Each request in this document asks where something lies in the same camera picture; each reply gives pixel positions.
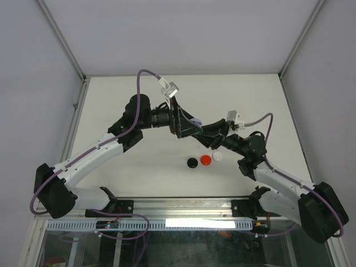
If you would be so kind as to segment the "lilac round charging case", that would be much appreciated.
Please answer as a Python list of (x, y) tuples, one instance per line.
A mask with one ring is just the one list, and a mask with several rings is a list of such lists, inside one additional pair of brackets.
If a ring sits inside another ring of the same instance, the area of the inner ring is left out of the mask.
[(192, 118), (190, 121), (191, 121), (192, 123), (194, 123), (195, 125), (197, 125), (197, 126), (202, 126), (202, 122), (201, 122), (201, 120), (198, 119), (198, 118)]

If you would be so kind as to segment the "white round charging case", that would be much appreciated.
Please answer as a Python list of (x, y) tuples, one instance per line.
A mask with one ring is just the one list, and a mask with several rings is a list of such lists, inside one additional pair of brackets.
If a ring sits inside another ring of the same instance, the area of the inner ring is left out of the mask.
[(223, 154), (220, 151), (215, 151), (212, 153), (212, 159), (215, 162), (221, 162), (223, 160)]

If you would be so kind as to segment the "orange round charging case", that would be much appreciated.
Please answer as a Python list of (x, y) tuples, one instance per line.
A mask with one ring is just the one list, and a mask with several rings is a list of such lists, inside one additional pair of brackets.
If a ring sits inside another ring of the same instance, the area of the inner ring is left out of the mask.
[(212, 158), (209, 155), (202, 155), (200, 157), (200, 162), (204, 166), (209, 166), (212, 163)]

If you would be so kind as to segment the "black round charging case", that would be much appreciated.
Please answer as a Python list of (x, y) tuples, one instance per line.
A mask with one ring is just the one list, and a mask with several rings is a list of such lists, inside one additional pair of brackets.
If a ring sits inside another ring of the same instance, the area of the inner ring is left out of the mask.
[(199, 162), (196, 158), (191, 157), (187, 160), (187, 166), (191, 169), (194, 169), (198, 166)]

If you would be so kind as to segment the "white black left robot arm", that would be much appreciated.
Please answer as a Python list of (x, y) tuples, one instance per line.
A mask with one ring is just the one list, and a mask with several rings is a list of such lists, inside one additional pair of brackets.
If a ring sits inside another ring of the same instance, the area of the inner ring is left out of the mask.
[(184, 111), (175, 98), (168, 100), (164, 108), (152, 109), (148, 96), (132, 96), (122, 117), (95, 144), (57, 165), (42, 164), (37, 168), (34, 197), (53, 219), (62, 218), (73, 209), (104, 216), (114, 214), (118, 200), (108, 188), (80, 189), (77, 185), (103, 163), (135, 146), (142, 140), (143, 130), (166, 126), (178, 138), (202, 133), (201, 121)]

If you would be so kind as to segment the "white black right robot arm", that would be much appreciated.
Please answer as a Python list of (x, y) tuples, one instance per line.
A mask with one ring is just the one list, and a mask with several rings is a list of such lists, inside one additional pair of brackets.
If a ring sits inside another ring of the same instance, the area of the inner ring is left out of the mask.
[(249, 210), (254, 215), (271, 212), (300, 225), (314, 241), (341, 238), (349, 217), (334, 189), (326, 182), (314, 184), (299, 179), (273, 165), (267, 158), (269, 134), (254, 131), (247, 137), (231, 133), (231, 123), (219, 122), (200, 126), (194, 138), (214, 150), (224, 147), (242, 158), (240, 172), (268, 186), (264, 193), (254, 191)]

